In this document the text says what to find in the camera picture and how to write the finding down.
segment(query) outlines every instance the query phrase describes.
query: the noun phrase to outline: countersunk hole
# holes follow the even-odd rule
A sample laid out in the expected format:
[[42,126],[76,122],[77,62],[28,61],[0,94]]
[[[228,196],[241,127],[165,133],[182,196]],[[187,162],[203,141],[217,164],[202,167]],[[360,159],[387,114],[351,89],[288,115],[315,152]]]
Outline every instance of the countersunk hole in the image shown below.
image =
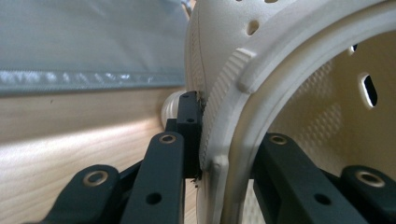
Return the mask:
[[288,140],[282,136],[279,135],[273,135],[270,137],[271,142],[278,144],[278,145],[285,145],[288,143]]
[[385,181],[381,177],[369,172],[358,171],[356,173],[356,177],[359,179],[359,181],[371,187],[382,188],[385,186]]
[[314,197],[318,203],[321,203],[324,205],[330,205],[332,203],[332,201],[330,201],[330,199],[324,194],[315,194]]
[[163,144],[171,144],[176,141],[176,138],[171,134],[166,134],[160,137],[160,142]]
[[159,193],[150,193],[146,197],[146,203],[154,205],[154,204],[160,203],[162,199],[163,199],[163,197],[161,196],[161,194],[159,194]]

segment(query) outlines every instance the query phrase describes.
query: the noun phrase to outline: gray fabric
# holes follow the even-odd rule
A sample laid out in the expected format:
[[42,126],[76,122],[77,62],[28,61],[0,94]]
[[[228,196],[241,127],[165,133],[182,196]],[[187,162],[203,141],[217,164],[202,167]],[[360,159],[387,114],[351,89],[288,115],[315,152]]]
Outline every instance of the gray fabric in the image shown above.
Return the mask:
[[183,85],[186,28],[180,1],[0,1],[0,93]]

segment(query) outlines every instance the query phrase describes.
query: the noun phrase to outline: wooden surface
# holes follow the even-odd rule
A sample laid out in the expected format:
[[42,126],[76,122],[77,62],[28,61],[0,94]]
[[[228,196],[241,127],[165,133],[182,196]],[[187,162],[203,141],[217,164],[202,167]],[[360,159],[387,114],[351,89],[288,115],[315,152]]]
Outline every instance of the wooden surface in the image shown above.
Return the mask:
[[[163,131],[165,98],[179,89],[0,98],[0,223],[38,221],[79,170],[140,161]],[[196,223],[186,185],[186,223]]]

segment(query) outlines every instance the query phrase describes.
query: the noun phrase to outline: black bracket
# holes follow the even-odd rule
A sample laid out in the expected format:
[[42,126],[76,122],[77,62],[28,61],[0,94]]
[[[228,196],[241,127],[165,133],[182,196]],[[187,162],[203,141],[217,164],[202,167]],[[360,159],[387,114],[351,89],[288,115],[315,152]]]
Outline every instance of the black bracket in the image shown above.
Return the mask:
[[267,224],[395,223],[396,184],[364,166],[327,174],[289,137],[264,136],[253,166],[254,190]]
[[[201,174],[201,130],[200,102],[187,92],[142,161],[120,174],[107,165],[78,172],[39,223],[183,223],[185,178]],[[365,166],[328,174],[280,133],[264,136],[252,177],[267,224],[396,223],[395,181]]]

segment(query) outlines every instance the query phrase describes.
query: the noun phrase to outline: screw hole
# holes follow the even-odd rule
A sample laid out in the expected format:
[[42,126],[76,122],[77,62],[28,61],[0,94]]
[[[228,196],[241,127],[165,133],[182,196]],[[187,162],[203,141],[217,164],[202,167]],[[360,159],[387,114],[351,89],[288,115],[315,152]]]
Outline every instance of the screw hole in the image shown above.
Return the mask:
[[282,136],[279,135],[273,135],[270,137],[271,142],[278,144],[278,145],[285,145],[288,143],[288,140]]
[[106,171],[93,171],[84,176],[82,182],[87,187],[96,187],[106,182],[108,173]]
[[359,181],[371,187],[382,188],[385,186],[385,181],[381,177],[369,172],[359,171],[356,173],[356,177]]
[[314,197],[318,203],[321,203],[324,205],[330,205],[332,203],[332,201],[330,201],[330,199],[324,194],[315,194]]
[[176,141],[176,138],[173,135],[166,134],[160,137],[160,142],[163,144],[171,144]]
[[150,193],[146,197],[146,203],[154,205],[154,204],[160,203],[162,199],[163,199],[163,197],[161,196],[161,194],[159,194],[159,193]]

